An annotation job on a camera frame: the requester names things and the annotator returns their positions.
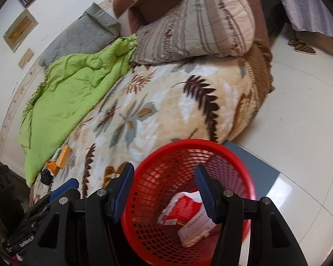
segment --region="red wastebasket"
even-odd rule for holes
[[[155,266],[210,265],[218,234],[185,248],[179,226],[159,225],[157,219],[175,193],[197,191],[194,170],[204,164],[209,175],[240,197],[255,199],[254,183],[245,165],[222,145],[200,139],[170,143],[150,154],[136,169],[125,211],[123,232],[133,250]],[[244,221],[243,239],[250,229]]]

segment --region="brown slipper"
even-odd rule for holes
[[[316,51],[306,43],[301,43],[295,46],[295,51],[299,53],[306,53],[310,55],[315,55]]]
[[[287,43],[287,45],[289,45],[289,46],[291,46],[291,47],[296,47],[298,44],[301,44],[301,43],[304,43],[302,40],[300,40],[300,39],[297,39],[297,38],[295,38],[295,39],[291,39],[288,43]]]

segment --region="metal screw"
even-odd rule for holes
[[[66,202],[68,202],[68,198],[66,197],[62,197],[61,199],[59,199],[59,204],[65,204]]]
[[[261,201],[266,205],[269,205],[271,203],[271,199],[268,197],[261,198]]]
[[[234,193],[231,190],[224,190],[223,191],[223,195],[225,195],[226,197],[232,197],[233,194]]]
[[[107,193],[107,191],[105,189],[99,189],[99,190],[96,191],[96,194],[100,197],[105,196],[106,193]]]

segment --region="paper packaging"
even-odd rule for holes
[[[61,153],[59,154],[59,157],[56,161],[56,164],[59,168],[64,168],[65,164],[68,160],[69,154],[72,151],[72,149],[70,147],[68,147],[67,145],[63,146],[63,149],[61,151]]]
[[[55,162],[47,161],[46,167],[49,169],[53,176],[58,174],[59,168]]]
[[[58,148],[57,151],[54,153],[54,155],[52,156],[52,158],[50,158],[48,161],[49,162],[55,162],[58,159],[58,155],[60,154],[60,152],[62,151],[61,148]]]
[[[193,246],[201,238],[207,237],[216,226],[207,216],[199,191],[175,194],[158,218],[158,223],[183,226],[178,235],[184,247]]]

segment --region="floral blanket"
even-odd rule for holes
[[[72,152],[52,184],[42,184],[37,176],[31,203],[70,178],[79,181],[87,197],[118,177],[126,162],[137,168],[151,152],[175,140],[232,140],[258,109],[253,70],[242,58],[137,65],[64,142]]]

